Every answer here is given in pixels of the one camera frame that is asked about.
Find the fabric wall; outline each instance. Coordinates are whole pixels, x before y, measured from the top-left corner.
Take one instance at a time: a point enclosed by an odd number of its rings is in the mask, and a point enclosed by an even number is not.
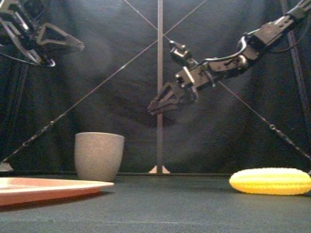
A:
[[[282,16],[279,2],[264,0],[166,0],[163,11],[166,36],[188,46],[196,60],[234,54],[243,33]],[[156,27],[158,1],[51,1],[47,15],[84,42],[85,50],[56,56],[53,68],[29,67],[7,151],[100,87],[11,164],[17,170],[73,171],[75,134],[96,131],[126,137],[120,171],[148,172],[156,164],[156,116],[147,107],[156,96],[158,32],[151,24]],[[303,40],[299,51],[310,77],[308,41]],[[171,61],[166,38],[163,53],[164,81],[172,81],[182,68]],[[243,76],[223,83],[310,152],[291,53],[267,55]],[[310,78],[306,83],[310,90]],[[171,172],[310,169],[307,159],[222,85],[200,90],[195,105],[166,113],[163,128],[163,162]]]

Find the gray cup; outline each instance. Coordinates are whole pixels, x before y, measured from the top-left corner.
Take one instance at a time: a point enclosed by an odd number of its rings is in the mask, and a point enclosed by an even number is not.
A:
[[[84,132],[75,135],[75,171],[80,179],[113,181],[120,169],[124,137]]]

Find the dark table surface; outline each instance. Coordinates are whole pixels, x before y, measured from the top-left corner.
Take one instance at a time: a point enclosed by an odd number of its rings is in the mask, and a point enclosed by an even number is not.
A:
[[[310,197],[243,194],[228,177],[117,176],[99,195],[1,208],[0,232],[311,232]]]

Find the plate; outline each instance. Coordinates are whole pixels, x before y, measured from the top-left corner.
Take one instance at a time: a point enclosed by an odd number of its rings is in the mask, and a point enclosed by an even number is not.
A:
[[[0,207],[96,194],[112,185],[85,180],[0,177]]]

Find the black curtain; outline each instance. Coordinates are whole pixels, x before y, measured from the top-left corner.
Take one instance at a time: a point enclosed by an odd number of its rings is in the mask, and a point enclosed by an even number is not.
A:
[[[279,1],[202,3],[166,0],[163,7],[166,36],[190,47],[196,60],[234,54],[243,33],[283,15]],[[158,32],[151,24],[156,27],[158,2],[51,1],[47,19],[84,42],[85,50],[53,57],[53,68],[29,66],[3,157],[97,87],[9,162],[17,170],[73,171],[75,134],[97,131],[126,137],[120,171],[148,172],[156,164],[159,127],[156,117],[147,113],[156,96]],[[299,44],[299,56],[310,97],[308,37],[310,32]],[[167,39],[163,52],[163,77],[172,81],[182,68],[171,61]],[[291,53],[267,55],[243,76],[223,84],[310,152]],[[163,116],[166,168],[172,173],[232,173],[250,167],[308,170],[307,158],[279,138],[267,122],[220,84],[200,90],[195,105]]]

